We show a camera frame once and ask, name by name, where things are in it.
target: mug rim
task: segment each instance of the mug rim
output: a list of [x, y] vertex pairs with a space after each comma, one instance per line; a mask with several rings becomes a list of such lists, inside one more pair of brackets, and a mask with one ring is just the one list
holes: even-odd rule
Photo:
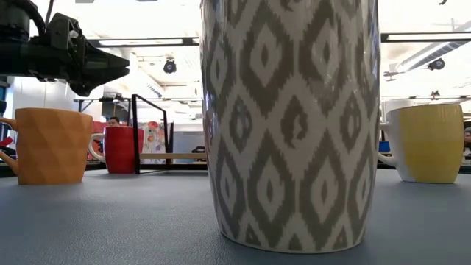
[[105, 128], [126, 128], [126, 129], [132, 129], [133, 126], [105, 126]]
[[75, 110], [63, 110], [63, 109], [57, 109], [57, 108], [52, 108], [52, 107], [21, 107], [21, 108], [15, 109], [15, 113], [17, 111], [22, 111], [22, 110], [47, 110], [47, 111], [54, 111], [54, 112], [66, 112], [66, 113], [70, 113], [70, 114], [76, 113], [76, 114], [90, 116], [90, 117], [92, 116], [90, 114], [75, 111]]
[[456, 104], [456, 103], [439, 103], [439, 104], [426, 104], [426, 105], [418, 105], [418, 106], [408, 106], [408, 107], [400, 107], [400, 108], [397, 108], [395, 110], [391, 110], [388, 112], [387, 115], [389, 115], [390, 113], [396, 113], [396, 112], [399, 112], [401, 110], [407, 110], [407, 109], [411, 109], [411, 108], [418, 108], [418, 107], [435, 107], [435, 106], [460, 106], [460, 104]]

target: security camera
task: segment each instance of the security camera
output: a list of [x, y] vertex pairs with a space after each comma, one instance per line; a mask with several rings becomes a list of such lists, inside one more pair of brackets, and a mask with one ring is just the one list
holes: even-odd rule
[[167, 63], [163, 66], [163, 71], [171, 74], [177, 71], [177, 65], [173, 59], [167, 59]]
[[429, 63], [427, 68], [428, 70], [442, 70], [445, 66], [445, 62], [442, 58], [434, 60], [432, 63]]

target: black metal frame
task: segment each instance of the black metal frame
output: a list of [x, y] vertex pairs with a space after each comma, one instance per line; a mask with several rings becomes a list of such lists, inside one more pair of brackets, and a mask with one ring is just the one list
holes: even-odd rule
[[169, 125], [167, 120], [167, 112], [157, 105], [153, 104], [149, 100], [139, 96], [137, 94], [133, 94], [131, 96], [131, 104], [132, 104], [132, 134], [134, 139], [134, 159], [135, 159], [135, 168], [134, 171], [136, 174], [141, 173], [141, 169], [148, 169], [148, 170], [207, 170], [208, 166], [206, 164], [177, 164], [172, 163], [171, 159], [167, 159], [165, 164], [141, 164], [141, 158], [139, 155], [139, 134], [138, 134], [138, 107], [137, 101], [141, 100], [156, 109], [160, 110], [163, 113], [163, 129], [164, 129], [164, 145], [165, 151], [167, 153], [173, 152], [173, 143], [174, 143], [174, 124], [170, 124], [170, 132], [169, 132]]
[[[131, 119], [131, 99], [113, 99], [118, 100], [120, 102], [127, 102], [127, 126], [130, 125], [130, 119]], [[74, 102], [79, 103], [79, 112], [83, 112], [84, 110], [87, 109], [93, 102], [109, 102], [105, 101], [102, 99], [74, 99]]]
[[[0, 100], [2, 101], [5, 101], [5, 99], [7, 98], [8, 86], [9, 86], [8, 83], [0, 80], [0, 91], [1, 91]], [[3, 140], [8, 136], [8, 130], [10, 129], [11, 128], [8, 124], [5, 124], [5, 123], [0, 124], [0, 140]]]

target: desk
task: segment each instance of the desk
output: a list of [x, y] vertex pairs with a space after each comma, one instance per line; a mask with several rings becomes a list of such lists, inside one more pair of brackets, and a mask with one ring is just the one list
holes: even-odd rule
[[87, 172], [83, 183], [0, 179], [0, 264], [374, 264], [471, 262], [471, 176], [456, 185], [401, 183], [378, 170], [366, 240], [348, 251], [289, 255], [218, 232], [208, 176]]

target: ceiling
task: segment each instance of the ceiling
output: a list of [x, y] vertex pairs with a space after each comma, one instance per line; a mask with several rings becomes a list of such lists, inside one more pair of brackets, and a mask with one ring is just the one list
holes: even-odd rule
[[[469, 0], [379, 0], [381, 32], [450, 32], [471, 21]], [[49, 0], [35, 0], [42, 14]], [[77, 18], [88, 38], [169, 38], [197, 37], [202, 28], [200, 0], [95, 0], [93, 4], [75, 4], [74, 0], [56, 0], [54, 11]], [[397, 70], [397, 66], [417, 53], [430, 54], [436, 45], [429, 43], [382, 44], [382, 71]], [[159, 47], [121, 49], [122, 54], [135, 54], [137, 68], [145, 73], [170, 97], [200, 98], [201, 85], [199, 48]], [[163, 65], [174, 58], [177, 72], [166, 74]], [[382, 77], [381, 96], [462, 95], [471, 92], [471, 45], [465, 44], [442, 56], [446, 67], [440, 71], [419, 67], [394, 76], [387, 82]], [[151, 96], [145, 85], [112, 82], [105, 90], [132, 91]]]

